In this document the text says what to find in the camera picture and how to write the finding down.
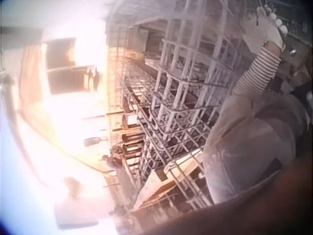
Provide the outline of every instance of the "white glove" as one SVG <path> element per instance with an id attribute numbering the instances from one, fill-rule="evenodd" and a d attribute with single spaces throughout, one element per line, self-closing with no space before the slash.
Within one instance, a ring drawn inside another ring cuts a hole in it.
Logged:
<path id="1" fill-rule="evenodd" d="M 242 22 L 245 30 L 243 39 L 250 51 L 257 54 L 265 42 L 273 42 L 283 51 L 286 48 L 282 36 L 288 33 L 287 27 L 275 13 L 265 5 L 257 8 L 257 14 L 250 14 Z"/>

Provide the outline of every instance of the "striped sleeve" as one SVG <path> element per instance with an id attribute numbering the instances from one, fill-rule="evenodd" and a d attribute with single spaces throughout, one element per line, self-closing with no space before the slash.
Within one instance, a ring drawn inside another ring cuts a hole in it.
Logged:
<path id="1" fill-rule="evenodd" d="M 249 98 L 262 94 L 268 82 L 274 78 L 280 58 L 262 47 L 250 68 L 236 83 L 232 94 Z"/>

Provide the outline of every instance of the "rebar cage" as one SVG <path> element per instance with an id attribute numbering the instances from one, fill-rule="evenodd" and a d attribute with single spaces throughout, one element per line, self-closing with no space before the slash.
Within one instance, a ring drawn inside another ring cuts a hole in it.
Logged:
<path id="1" fill-rule="evenodd" d="M 151 172 L 161 168 L 176 183 L 162 197 L 172 207 L 175 206 L 172 195 L 177 190 L 191 210 L 212 203 L 197 156 L 224 98 L 238 79 L 236 68 L 240 65 L 243 43 L 241 38 L 226 35 L 225 30 L 229 20 L 239 22 L 243 5 L 240 0 L 145 0 L 144 4 L 125 0 L 110 15 L 107 32 L 110 103 L 115 108 L 122 107 L 125 97 L 145 133 L 134 202 Z M 204 28 L 207 17 L 213 13 L 219 15 L 219 26 L 212 25 L 212 35 L 207 38 Z M 156 18 L 167 20 L 167 27 L 157 76 L 152 77 L 136 61 L 126 58 L 125 50 L 128 28 Z M 198 164 L 191 174 L 186 175 L 180 168 L 182 162 L 178 160 L 182 157 Z M 183 177 L 178 179 L 174 169 Z"/>

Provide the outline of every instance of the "wooden plank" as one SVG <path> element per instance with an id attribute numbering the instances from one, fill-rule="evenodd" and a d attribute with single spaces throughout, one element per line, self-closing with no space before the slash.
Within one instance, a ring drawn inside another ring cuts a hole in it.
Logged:
<path id="1" fill-rule="evenodd" d="M 193 151 L 192 154 L 199 163 L 202 162 L 203 156 L 200 150 L 197 149 Z M 189 176 L 191 172 L 199 166 L 197 161 L 190 155 L 187 155 L 176 160 L 176 163 L 179 165 L 184 174 Z M 177 167 L 166 166 L 165 168 L 170 168 L 179 182 L 184 179 L 184 175 Z M 153 170 L 137 197 L 133 211 L 145 207 L 145 205 L 150 204 L 151 202 L 157 201 L 175 186 L 176 182 L 174 181 L 174 177 L 170 171 L 164 172 L 163 169 Z"/>

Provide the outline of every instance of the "metal frame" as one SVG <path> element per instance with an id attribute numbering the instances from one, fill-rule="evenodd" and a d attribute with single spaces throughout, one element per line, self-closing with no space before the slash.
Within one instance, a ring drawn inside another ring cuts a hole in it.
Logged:
<path id="1" fill-rule="evenodd" d="M 206 42 L 202 31 L 207 1 L 175 2 L 175 13 L 167 17 L 156 78 L 130 59 L 114 60 L 108 57 L 108 60 L 115 81 L 119 81 L 123 95 L 136 110 L 138 122 L 146 135 L 133 200 L 153 169 L 172 163 L 184 179 L 177 179 L 172 173 L 173 167 L 169 173 L 186 202 L 196 210 L 212 202 L 207 187 L 198 183 L 204 179 L 204 169 L 192 153 L 196 149 L 202 151 L 228 88 L 238 78 L 234 71 L 240 64 L 243 47 L 241 40 L 224 37 L 227 18 L 239 20 L 238 14 L 233 13 L 236 1 L 229 4 L 229 0 L 220 0 L 222 14 L 219 32 L 211 53 L 201 48 L 201 43 Z M 185 175 L 175 161 L 187 155 L 198 163 L 196 177 Z M 165 194 L 163 199 L 173 205 L 169 195 Z"/>

